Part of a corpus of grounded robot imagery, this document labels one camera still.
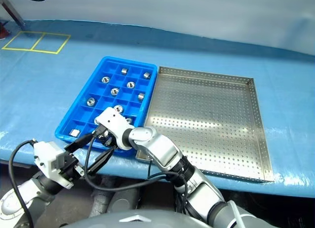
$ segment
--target hex nut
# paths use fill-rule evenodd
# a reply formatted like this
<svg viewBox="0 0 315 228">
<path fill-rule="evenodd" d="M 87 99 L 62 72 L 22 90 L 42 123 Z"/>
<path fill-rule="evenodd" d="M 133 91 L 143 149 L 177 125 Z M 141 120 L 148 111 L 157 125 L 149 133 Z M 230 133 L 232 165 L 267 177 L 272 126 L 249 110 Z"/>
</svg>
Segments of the hex nut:
<svg viewBox="0 0 315 228">
<path fill-rule="evenodd" d="M 107 77 L 107 76 L 105 76 L 105 77 L 103 77 L 102 78 L 102 83 L 105 83 L 105 84 L 107 84 L 108 82 L 109 82 L 109 80 L 110 80 L 110 78 L 109 77 Z"/>
<path fill-rule="evenodd" d="M 151 78 L 151 75 L 150 75 L 150 73 L 145 72 L 145 73 L 143 74 L 143 77 L 144 77 L 145 79 L 150 79 L 150 78 Z"/>
<path fill-rule="evenodd" d="M 95 105 L 95 99 L 94 98 L 89 98 L 87 100 L 87 105 L 88 106 L 94 106 Z"/>
<path fill-rule="evenodd" d="M 119 92 L 119 89 L 118 88 L 113 88 L 110 93 L 113 95 L 113 96 L 116 96 Z"/>
<path fill-rule="evenodd" d="M 114 109 L 115 109 L 118 113 L 122 113 L 123 110 L 124 110 L 123 106 L 120 106 L 120 105 L 114 106 Z"/>
<path fill-rule="evenodd" d="M 128 82 L 127 83 L 127 87 L 130 88 L 130 89 L 133 89 L 135 86 L 135 83 L 134 82 Z"/>
</svg>

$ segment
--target metal bushing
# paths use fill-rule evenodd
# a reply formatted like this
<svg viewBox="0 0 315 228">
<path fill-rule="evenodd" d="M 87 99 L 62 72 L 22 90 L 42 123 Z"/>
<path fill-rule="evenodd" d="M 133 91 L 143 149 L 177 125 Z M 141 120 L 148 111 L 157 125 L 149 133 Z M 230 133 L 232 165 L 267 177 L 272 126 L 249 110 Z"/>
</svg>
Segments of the metal bushing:
<svg viewBox="0 0 315 228">
<path fill-rule="evenodd" d="M 123 110 L 124 110 L 123 106 L 120 106 L 120 105 L 114 106 L 114 109 L 115 109 L 115 111 L 117 111 L 118 113 L 122 113 Z"/>
<path fill-rule="evenodd" d="M 102 78 L 102 83 L 107 84 L 109 82 L 109 80 L 110 80 L 110 78 L 105 76 L 105 77 Z"/>
<path fill-rule="evenodd" d="M 94 98 L 89 98 L 87 100 L 87 105 L 88 106 L 94 106 L 95 105 L 95 99 Z"/>
<path fill-rule="evenodd" d="M 118 94 L 118 92 L 119 92 L 119 89 L 118 89 L 118 88 L 113 88 L 113 89 L 110 91 L 111 95 L 113 95 L 113 96 L 116 96 L 116 95 Z"/>
<path fill-rule="evenodd" d="M 143 74 L 143 77 L 144 77 L 145 79 L 150 79 L 151 75 L 150 75 L 150 73 L 145 72 L 145 73 Z"/>
<path fill-rule="evenodd" d="M 69 133 L 69 135 L 73 136 L 73 137 L 78 137 L 80 134 L 80 131 L 77 129 L 72 129 L 71 132 Z"/>
<path fill-rule="evenodd" d="M 122 74 L 123 74 L 123 75 L 126 75 L 127 72 L 128 72 L 128 69 L 127 69 L 127 68 L 122 68 Z"/>
<path fill-rule="evenodd" d="M 135 86 L 135 83 L 134 82 L 128 82 L 127 83 L 127 87 L 130 88 L 130 89 L 133 89 Z"/>
<path fill-rule="evenodd" d="M 143 99 L 144 99 L 144 94 L 143 93 L 139 93 L 138 100 L 142 101 Z"/>
</svg>

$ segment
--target stainless steel tray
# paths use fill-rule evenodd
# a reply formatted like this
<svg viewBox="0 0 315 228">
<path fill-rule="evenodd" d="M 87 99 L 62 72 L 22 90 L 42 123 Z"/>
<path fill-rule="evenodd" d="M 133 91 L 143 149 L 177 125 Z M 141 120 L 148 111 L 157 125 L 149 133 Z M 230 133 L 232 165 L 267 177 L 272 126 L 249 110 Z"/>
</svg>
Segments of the stainless steel tray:
<svg viewBox="0 0 315 228">
<path fill-rule="evenodd" d="M 273 181 L 252 78 L 160 67 L 145 126 L 204 172 Z"/>
</svg>

